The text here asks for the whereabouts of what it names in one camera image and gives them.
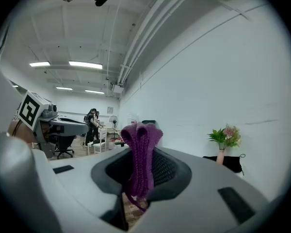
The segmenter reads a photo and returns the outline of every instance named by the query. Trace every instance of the fan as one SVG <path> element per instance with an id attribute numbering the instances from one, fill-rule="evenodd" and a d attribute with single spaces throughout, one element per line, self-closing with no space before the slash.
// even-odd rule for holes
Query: fan
<path id="1" fill-rule="evenodd" d="M 118 120 L 117 120 L 117 117 L 116 116 L 111 116 L 110 118 L 109 118 L 109 122 L 111 122 L 111 123 L 113 123 L 113 125 L 114 125 L 114 129 L 116 129 L 116 127 L 117 127 L 117 124 L 118 124 Z M 112 140 L 116 140 L 117 138 L 115 137 L 115 132 L 113 133 L 113 138 L 111 138 Z"/>

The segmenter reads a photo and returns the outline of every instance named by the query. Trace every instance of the purple rope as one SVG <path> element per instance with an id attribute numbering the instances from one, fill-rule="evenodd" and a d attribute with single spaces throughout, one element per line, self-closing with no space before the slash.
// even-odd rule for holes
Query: purple rope
<path id="1" fill-rule="evenodd" d="M 132 198 L 137 196 L 145 198 L 147 192 L 154 188 L 152 174 L 152 156 L 154 146 L 159 142 L 163 132 L 155 127 L 153 123 L 132 124 L 126 126 L 121 136 L 132 151 L 133 173 L 124 187 L 124 191 L 131 203 L 135 204 L 141 210 L 139 204 Z"/>

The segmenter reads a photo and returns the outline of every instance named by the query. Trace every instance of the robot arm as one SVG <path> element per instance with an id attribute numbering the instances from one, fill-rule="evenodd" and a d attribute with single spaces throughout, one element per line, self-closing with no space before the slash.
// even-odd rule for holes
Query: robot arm
<path id="1" fill-rule="evenodd" d="M 48 124 L 48 134 L 58 137 L 78 135 L 88 131 L 86 123 L 59 116 L 55 104 L 30 91 L 27 91 L 22 100 L 18 118 L 33 132 L 40 149 L 48 158 L 53 156 L 55 144 L 49 142 L 43 124 Z"/>

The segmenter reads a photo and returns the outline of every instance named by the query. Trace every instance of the floor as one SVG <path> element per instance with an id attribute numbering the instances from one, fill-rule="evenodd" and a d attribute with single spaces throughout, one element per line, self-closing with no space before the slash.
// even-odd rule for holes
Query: floor
<path id="1" fill-rule="evenodd" d="M 113 137 L 113 134 L 109 134 L 107 136 L 107 150 L 109 149 L 109 143 L 110 143 L 110 139 Z M 86 156 L 87 155 L 87 148 L 85 146 L 83 146 L 83 142 L 85 143 L 85 136 L 82 137 L 82 136 L 77 136 L 77 139 L 74 139 L 72 144 L 71 144 L 71 147 L 68 148 L 68 150 L 73 150 L 74 151 L 74 154 L 73 154 L 73 157 L 81 157 L 81 156 Z M 94 154 L 94 148 L 91 147 L 89 148 L 89 151 L 90 151 L 90 155 L 91 154 Z M 53 156 L 53 158 L 51 158 L 50 160 L 57 160 L 57 155 L 58 153 L 55 153 L 55 155 Z M 66 153 L 63 153 L 60 155 L 59 159 L 65 159 L 65 158 L 70 158 L 70 155 L 66 154 Z"/>
<path id="2" fill-rule="evenodd" d="M 112 135 L 107 136 L 107 149 L 109 149 L 109 143 L 110 139 L 113 137 Z M 81 157 L 81 156 L 86 156 L 87 155 L 87 148 L 83 146 L 83 142 L 85 142 L 85 137 L 78 136 L 76 139 L 73 140 L 71 147 L 69 149 L 73 149 L 74 154 L 73 158 L 75 157 Z M 90 155 L 94 154 L 94 148 L 90 148 Z M 50 161 L 57 160 L 57 155 L 56 153 L 53 158 L 49 159 Z M 70 158 L 68 154 L 61 154 L 59 157 L 60 159 L 65 159 L 65 158 Z M 138 221 L 138 219 L 143 215 L 143 211 L 141 211 L 137 206 L 133 205 L 131 202 L 129 202 L 128 198 L 126 197 L 125 193 L 122 195 L 123 199 L 123 204 L 124 204 L 124 212 L 125 212 L 125 219 L 126 222 L 128 223 L 129 229 Z M 141 207 L 146 208 L 147 204 L 146 201 L 141 201 L 140 202 Z"/>

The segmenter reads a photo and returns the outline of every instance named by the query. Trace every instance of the ceiling light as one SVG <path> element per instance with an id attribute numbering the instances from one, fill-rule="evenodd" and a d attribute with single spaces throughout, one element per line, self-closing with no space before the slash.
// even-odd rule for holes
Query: ceiling light
<path id="1" fill-rule="evenodd" d="M 92 67 L 92 68 L 102 69 L 101 64 L 95 64 L 95 63 L 69 61 L 69 64 L 75 67 Z"/>
<path id="2" fill-rule="evenodd" d="M 61 90 L 72 90 L 72 88 L 66 88 L 66 87 L 57 87 L 57 89 L 61 89 Z"/>
<path id="3" fill-rule="evenodd" d="M 99 94 L 105 94 L 104 92 L 101 91 L 89 91 L 89 90 L 85 90 L 86 92 L 94 92 L 94 93 L 99 93 Z"/>
<path id="4" fill-rule="evenodd" d="M 30 63 L 32 67 L 44 67 L 44 66 L 50 66 L 49 62 L 36 62 L 36 63 Z"/>

